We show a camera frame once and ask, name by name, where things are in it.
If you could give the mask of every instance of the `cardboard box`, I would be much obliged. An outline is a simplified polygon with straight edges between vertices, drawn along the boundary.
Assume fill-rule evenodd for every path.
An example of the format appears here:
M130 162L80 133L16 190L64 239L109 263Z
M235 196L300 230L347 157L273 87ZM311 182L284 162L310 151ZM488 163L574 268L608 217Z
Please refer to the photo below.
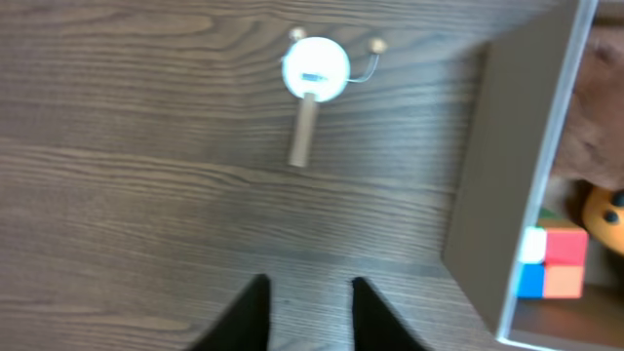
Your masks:
M624 350L624 294L596 242L590 243L582 298L515 298L520 243L537 221L595 17L624 19L624 3L562 1L489 48L443 261L505 344Z

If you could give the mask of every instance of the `black object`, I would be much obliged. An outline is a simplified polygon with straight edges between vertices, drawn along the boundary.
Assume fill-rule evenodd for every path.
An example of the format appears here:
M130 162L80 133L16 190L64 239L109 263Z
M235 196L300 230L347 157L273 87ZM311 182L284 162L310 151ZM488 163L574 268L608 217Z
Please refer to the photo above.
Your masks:
M606 220L607 223L615 224L620 220L620 218L617 213L609 210L604 213L604 220Z
M611 197L611 205L623 208L624 207L624 190L616 191Z
M426 351L364 278L353 284L355 351ZM270 280L256 276L216 323L187 351L266 351L270 331Z
M255 276L216 326L188 351L266 351L270 315L271 281Z

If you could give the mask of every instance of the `stuffed toy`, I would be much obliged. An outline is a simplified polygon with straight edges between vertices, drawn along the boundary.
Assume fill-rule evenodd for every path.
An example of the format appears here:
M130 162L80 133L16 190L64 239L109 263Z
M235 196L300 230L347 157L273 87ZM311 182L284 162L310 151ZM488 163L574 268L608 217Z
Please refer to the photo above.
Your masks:
M592 29L553 176L624 189L624 27Z

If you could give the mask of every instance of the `white round object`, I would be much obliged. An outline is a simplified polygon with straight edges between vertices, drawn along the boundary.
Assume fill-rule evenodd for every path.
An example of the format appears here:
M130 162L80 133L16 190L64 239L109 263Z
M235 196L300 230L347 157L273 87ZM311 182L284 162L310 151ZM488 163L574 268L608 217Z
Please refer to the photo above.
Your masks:
M306 93L318 102L335 98L347 85L351 66L344 49L328 38L301 39L284 57L282 75L291 93L303 98Z

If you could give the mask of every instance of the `blue square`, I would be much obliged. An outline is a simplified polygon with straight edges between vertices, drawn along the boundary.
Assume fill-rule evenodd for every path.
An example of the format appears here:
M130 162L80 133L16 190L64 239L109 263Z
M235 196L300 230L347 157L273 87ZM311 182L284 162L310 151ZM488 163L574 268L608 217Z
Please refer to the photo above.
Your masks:
M544 296L544 266L523 264L518 284L519 298L542 298Z

